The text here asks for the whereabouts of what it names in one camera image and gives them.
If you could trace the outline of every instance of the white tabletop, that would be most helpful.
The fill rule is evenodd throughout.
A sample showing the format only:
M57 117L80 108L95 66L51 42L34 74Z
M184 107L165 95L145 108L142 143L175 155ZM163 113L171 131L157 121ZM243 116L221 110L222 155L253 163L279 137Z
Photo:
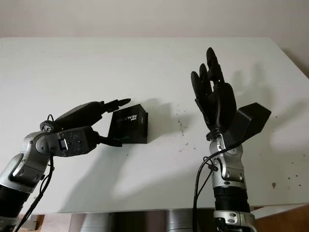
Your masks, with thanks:
M205 62L209 46L238 108L258 102L272 111L262 133L243 144L250 204L308 203L309 83L267 38L1 39L0 170L48 114L131 98L129 105L141 103L149 112L149 143L98 145L87 155L55 158L53 179L34 212L192 207L209 142L190 73ZM94 129L107 135L111 116ZM211 181L198 206L214 206Z

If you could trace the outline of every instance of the white wall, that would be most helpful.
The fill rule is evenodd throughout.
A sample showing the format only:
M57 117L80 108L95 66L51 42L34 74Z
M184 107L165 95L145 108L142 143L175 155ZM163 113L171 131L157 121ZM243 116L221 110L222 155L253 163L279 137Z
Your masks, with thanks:
M0 0L8 36L263 36L309 76L308 0Z

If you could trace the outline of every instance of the black cube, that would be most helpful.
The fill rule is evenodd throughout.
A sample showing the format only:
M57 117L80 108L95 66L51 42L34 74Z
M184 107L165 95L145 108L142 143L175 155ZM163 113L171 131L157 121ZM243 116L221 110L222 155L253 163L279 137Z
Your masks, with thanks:
M108 137L123 144L146 144L148 113L138 104L113 112Z

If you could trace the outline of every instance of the robotic arm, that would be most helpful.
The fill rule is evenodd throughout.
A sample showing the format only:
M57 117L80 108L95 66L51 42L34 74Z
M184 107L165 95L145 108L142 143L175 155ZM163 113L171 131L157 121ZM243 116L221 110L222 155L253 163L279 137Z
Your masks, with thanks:
M207 50L206 57L209 70L205 64L201 64L199 75L191 73L191 82L196 95L195 102L210 130L206 138L211 142L212 158L209 158L209 167L212 170L212 187L216 199L214 222L219 232L257 232L254 215L250 213L247 203L241 143L261 132L271 112L258 103L236 110L233 89L224 81L212 48ZM197 197L195 195L193 209L194 232L197 230L194 218Z
M105 112L119 109L130 99L114 100L109 103L90 102L75 107L55 121L44 121L41 131L24 138L21 152L14 156L0 175L0 232L12 232L24 202L34 191L50 162L50 181L53 172L53 156L70 157L87 154L97 144L122 146L121 142L100 136L91 126L102 118ZM39 202L47 188L40 190L34 201Z

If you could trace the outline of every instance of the black cable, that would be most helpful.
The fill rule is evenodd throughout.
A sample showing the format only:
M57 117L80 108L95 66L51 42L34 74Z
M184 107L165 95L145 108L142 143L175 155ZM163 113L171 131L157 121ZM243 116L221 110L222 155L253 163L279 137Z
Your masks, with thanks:
M211 176L211 174L212 174L212 170L209 172L209 174L208 174L206 180L204 181L202 187L199 189L198 194L197 194L197 197L199 196L199 194L200 194L201 191L203 190L203 188L204 188L205 184L207 183L207 181L208 181L209 177Z
M40 193L42 192L43 184L44 184L44 182L47 180L48 177L49 177L49 174L48 174L48 175L44 178L44 180L42 181L41 186L40 186Z
M227 147L221 151L217 151L213 154L211 154L209 157L207 157L206 159L204 159L204 161L202 162L202 164L200 165L198 171L197 171L197 177L196 177L196 182L195 182L195 189L194 189L194 199L193 199L193 209L192 209L192 228L193 228L193 232L197 232L197 199L198 199L198 196L200 194L200 191L202 190L202 188L205 186L208 178L210 177L210 174L208 175L205 183L203 184L202 188L200 191L198 191L198 184L199 184L199 177L201 175L201 172L205 166L205 164L208 164L207 162L209 160L211 160L212 158L214 158L215 156L217 155L220 155L221 153L224 153L226 151L229 151L237 146L239 146L241 143L238 142L238 143L235 143L233 145L231 145L230 147Z
M53 117L51 114L49 114L49 115L47 116L47 120L49 120L49 117L51 117L51 118L52 118L52 121L54 121L54 117Z
M49 168L49 174L45 177L46 184L44 185L44 187L42 188L43 183L45 182L44 180L41 183L41 188L40 188L40 193L37 196L37 198L34 200L34 202L31 204L30 208L28 209L28 211L26 212L26 214L23 216L23 218L21 219L20 223L18 224L18 226L16 227L15 232L17 232L21 226L27 221L27 219L29 218L29 216L31 215L32 211L34 210L34 208L37 206L37 204L39 203L39 201L41 200L41 198L43 197L44 192L46 191L51 179L52 179L52 175L53 175L53 170L54 170L54 157L53 155L50 156L50 168Z

